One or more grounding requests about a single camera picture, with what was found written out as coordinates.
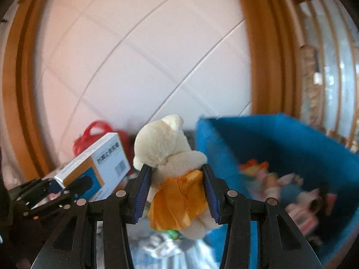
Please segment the white orange medicine box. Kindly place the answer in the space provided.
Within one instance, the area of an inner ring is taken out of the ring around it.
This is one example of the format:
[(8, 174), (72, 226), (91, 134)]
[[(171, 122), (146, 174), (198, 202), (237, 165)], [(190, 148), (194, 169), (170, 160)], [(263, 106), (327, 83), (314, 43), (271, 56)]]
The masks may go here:
[(68, 163), (54, 178), (64, 189), (85, 178), (85, 188), (76, 192), (87, 201), (106, 199), (130, 171), (119, 135), (109, 132)]

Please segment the cream teddy bear orange skirt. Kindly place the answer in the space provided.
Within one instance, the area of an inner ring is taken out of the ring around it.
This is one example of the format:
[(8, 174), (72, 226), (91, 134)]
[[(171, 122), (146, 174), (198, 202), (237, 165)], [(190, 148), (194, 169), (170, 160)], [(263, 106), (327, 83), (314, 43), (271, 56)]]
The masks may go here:
[(176, 230), (201, 239), (219, 227), (210, 215), (201, 168), (207, 157), (191, 149), (177, 114), (146, 124), (134, 142), (133, 165), (152, 168), (147, 217), (157, 231)]

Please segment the red pink box in bin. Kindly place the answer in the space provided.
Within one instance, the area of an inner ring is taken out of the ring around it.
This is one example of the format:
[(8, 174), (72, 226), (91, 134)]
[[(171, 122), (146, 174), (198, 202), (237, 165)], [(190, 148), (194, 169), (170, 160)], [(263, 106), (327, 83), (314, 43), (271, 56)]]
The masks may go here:
[(318, 226), (317, 217), (307, 208), (291, 203), (285, 210), (304, 236), (310, 235)]

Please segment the blue plush in box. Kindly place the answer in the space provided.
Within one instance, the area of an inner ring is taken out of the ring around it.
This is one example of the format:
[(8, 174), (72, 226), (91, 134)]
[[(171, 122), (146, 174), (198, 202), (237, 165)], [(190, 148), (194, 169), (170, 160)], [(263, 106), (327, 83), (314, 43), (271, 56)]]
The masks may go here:
[(280, 190), (280, 204), (286, 207), (292, 203), (300, 204), (300, 196), (303, 196), (304, 190), (294, 183), (284, 185)]

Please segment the red plastic handbag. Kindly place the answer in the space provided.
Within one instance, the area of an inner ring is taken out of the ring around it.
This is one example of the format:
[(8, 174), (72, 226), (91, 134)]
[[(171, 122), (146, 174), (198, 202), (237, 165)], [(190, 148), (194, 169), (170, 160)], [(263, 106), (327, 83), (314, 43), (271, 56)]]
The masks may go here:
[(130, 140), (130, 136), (123, 130), (113, 129), (113, 127), (106, 121), (96, 120), (92, 122), (83, 132), (83, 134), (75, 140), (72, 153), (75, 157), (80, 155), (85, 149), (89, 148), (92, 144), (96, 143), (104, 135), (109, 132), (116, 132), (120, 138), (122, 146), (125, 151), (125, 155), (129, 162), (134, 157), (133, 146)]

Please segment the pink plush in box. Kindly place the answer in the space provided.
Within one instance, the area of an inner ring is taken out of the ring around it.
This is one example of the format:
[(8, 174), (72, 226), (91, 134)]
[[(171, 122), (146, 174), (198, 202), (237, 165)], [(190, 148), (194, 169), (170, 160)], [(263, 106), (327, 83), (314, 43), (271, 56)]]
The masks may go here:
[(268, 168), (268, 162), (259, 163), (255, 159), (238, 166), (250, 195), (256, 200), (264, 201), (269, 197), (280, 200), (281, 188), (289, 183), (300, 187), (304, 182), (303, 178), (295, 173), (278, 177), (275, 172), (269, 172)]

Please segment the blue storage box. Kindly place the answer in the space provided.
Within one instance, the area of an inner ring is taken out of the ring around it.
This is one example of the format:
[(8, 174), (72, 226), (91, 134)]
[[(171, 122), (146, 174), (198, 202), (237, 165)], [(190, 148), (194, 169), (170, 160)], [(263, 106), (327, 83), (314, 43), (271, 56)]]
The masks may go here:
[[(323, 213), (318, 226), (322, 245), (314, 251), (322, 268), (336, 268), (358, 236), (358, 156), (321, 132), (291, 117), (252, 115), (202, 118), (195, 130), (197, 149), (229, 189), (252, 198), (239, 164), (255, 159), (269, 170), (303, 178), (304, 189), (336, 195), (333, 209)], [(221, 261), (227, 225), (210, 235)]]

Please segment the wooden door frame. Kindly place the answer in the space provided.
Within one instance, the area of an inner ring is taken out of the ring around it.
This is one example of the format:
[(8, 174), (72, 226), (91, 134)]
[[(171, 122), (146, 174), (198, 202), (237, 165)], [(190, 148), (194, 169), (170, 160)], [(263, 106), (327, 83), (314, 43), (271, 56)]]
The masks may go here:
[(252, 113), (283, 112), (298, 118), (299, 45), (286, 0), (240, 0), (240, 3), (251, 56)]

